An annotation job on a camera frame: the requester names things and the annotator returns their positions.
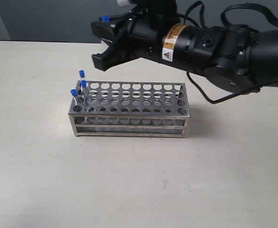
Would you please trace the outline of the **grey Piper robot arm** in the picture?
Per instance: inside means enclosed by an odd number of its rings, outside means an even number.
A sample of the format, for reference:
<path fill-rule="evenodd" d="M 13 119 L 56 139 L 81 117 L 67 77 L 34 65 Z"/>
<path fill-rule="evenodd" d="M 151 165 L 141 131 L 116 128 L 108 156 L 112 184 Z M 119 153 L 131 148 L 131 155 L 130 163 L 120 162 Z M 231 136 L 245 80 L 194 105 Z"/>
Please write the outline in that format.
<path fill-rule="evenodd" d="M 144 58 L 203 76 L 231 93 L 278 87 L 278 30 L 237 33 L 224 27 L 197 28 L 177 14 L 138 12 L 111 22 L 95 21 L 92 32 L 108 49 L 92 56 L 96 69 Z"/>

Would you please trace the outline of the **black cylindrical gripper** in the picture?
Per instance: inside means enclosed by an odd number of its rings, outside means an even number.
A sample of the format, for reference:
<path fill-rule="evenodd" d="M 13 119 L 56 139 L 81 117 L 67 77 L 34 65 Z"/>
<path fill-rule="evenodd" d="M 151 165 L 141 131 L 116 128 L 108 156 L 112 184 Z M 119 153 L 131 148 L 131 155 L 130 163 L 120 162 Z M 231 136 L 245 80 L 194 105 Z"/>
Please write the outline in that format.
<path fill-rule="evenodd" d="M 138 58 L 184 71 L 240 71 L 237 55 L 250 39 L 245 27 L 198 28 L 173 14 L 159 18 L 146 13 L 130 21 L 126 15 L 110 18 L 91 23 L 92 33 L 107 45 L 102 53 L 92 54 L 100 71 Z M 114 42 L 126 25 L 126 40 Z"/>

